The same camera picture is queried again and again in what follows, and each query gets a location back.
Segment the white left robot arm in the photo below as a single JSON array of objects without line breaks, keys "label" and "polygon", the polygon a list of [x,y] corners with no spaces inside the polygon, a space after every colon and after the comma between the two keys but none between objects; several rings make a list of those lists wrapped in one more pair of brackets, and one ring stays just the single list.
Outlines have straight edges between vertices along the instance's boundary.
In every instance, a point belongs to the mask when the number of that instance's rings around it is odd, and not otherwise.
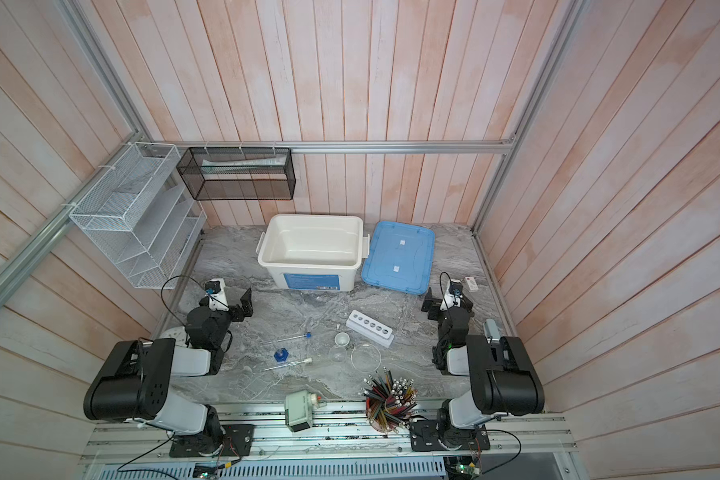
[{"label": "white left robot arm", "polygon": [[219,372],[233,339],[230,325],[253,315],[252,290],[235,305],[224,302],[220,281],[207,283],[206,293],[187,315],[186,346],[173,337],[115,344],[85,394],[88,419],[166,430],[180,454],[211,456],[223,448],[225,431],[216,409],[177,394],[171,379]]}]

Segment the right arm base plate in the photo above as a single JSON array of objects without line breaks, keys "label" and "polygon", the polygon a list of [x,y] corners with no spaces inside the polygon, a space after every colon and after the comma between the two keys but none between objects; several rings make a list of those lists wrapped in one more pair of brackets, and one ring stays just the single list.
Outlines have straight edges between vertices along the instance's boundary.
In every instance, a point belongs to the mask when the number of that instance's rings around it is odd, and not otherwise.
[{"label": "right arm base plate", "polygon": [[445,421],[415,419],[408,424],[411,449],[414,452],[441,452],[490,449],[485,429],[458,429]]}]

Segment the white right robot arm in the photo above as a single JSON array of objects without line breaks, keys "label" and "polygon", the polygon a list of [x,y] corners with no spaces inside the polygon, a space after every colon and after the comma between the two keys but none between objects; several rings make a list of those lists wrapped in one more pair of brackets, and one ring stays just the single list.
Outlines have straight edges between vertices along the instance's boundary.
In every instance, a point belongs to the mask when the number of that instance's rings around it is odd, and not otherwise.
[{"label": "white right robot arm", "polygon": [[423,300],[421,310],[438,323],[433,364],[444,375],[466,377],[469,389],[444,401],[435,419],[411,424],[417,452],[488,449],[488,422],[544,409],[543,387],[522,340],[471,334],[472,308],[459,287],[450,286],[441,299],[428,291]]}]

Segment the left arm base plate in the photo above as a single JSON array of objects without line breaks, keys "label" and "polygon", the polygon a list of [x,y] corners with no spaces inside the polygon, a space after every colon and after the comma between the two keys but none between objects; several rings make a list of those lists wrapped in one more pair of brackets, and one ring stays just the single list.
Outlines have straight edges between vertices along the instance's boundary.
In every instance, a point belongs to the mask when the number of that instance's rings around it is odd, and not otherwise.
[{"label": "left arm base plate", "polygon": [[246,457],[251,451],[254,431],[253,424],[221,424],[214,433],[178,436],[173,440],[169,457]]}]

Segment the blue capped test tube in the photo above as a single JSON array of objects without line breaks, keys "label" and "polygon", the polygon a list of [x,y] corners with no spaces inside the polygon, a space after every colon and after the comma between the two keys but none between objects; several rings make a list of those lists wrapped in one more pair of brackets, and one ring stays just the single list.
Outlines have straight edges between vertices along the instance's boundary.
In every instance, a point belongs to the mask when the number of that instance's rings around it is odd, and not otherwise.
[{"label": "blue capped test tube", "polygon": [[300,335],[295,335],[295,336],[290,336],[290,337],[279,339],[279,340],[277,340],[277,342],[284,343],[284,342],[291,342],[291,341],[297,341],[297,340],[308,340],[310,338],[312,338],[311,332],[306,332],[306,333],[303,333]]}]

